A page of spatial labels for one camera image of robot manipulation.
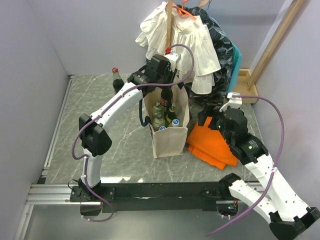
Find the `coca-cola glass bottle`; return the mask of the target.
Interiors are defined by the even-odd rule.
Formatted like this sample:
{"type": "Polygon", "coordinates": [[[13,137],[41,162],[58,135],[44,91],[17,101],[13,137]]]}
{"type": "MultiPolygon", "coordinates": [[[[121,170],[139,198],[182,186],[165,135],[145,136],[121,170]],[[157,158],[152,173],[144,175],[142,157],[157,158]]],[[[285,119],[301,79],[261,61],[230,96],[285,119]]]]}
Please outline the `coca-cola glass bottle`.
{"type": "Polygon", "coordinates": [[[112,73],[113,73],[112,86],[113,86],[114,94],[117,94],[124,86],[124,81],[121,78],[117,67],[112,68],[112,73]]]}
{"type": "Polygon", "coordinates": [[[173,92],[171,87],[164,87],[160,94],[160,103],[166,116],[173,104],[173,92]]]}

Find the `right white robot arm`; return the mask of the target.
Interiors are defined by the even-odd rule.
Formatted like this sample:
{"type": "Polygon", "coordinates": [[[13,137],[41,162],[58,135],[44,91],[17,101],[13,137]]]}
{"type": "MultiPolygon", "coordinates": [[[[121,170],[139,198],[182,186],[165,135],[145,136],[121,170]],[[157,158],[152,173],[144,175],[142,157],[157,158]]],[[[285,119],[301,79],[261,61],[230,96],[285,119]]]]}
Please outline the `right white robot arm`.
{"type": "Polygon", "coordinates": [[[278,240],[295,240],[319,220],[318,208],[310,207],[295,193],[262,141],[249,133],[248,120],[241,109],[216,109],[208,105],[197,116],[199,126],[204,126],[207,118],[211,118],[208,128],[219,131],[232,155],[264,189],[263,193],[259,193],[234,173],[223,177],[219,181],[220,196],[238,199],[247,205],[247,209],[210,232],[210,235],[240,221],[251,211],[264,218],[278,240]]]}

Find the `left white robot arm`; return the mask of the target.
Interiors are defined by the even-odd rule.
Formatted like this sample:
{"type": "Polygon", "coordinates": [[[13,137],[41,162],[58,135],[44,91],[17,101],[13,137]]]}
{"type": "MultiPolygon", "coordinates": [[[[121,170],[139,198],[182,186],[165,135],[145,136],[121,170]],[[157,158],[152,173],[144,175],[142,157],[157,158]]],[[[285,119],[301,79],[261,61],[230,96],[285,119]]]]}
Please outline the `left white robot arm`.
{"type": "Polygon", "coordinates": [[[128,77],[123,87],[104,106],[91,115],[83,114],[79,118],[84,164],[78,185],[88,201],[94,201],[100,195],[102,159],[112,146],[108,135],[112,126],[159,84],[171,84],[179,60],[180,55],[174,52],[154,55],[146,65],[128,77]]]}

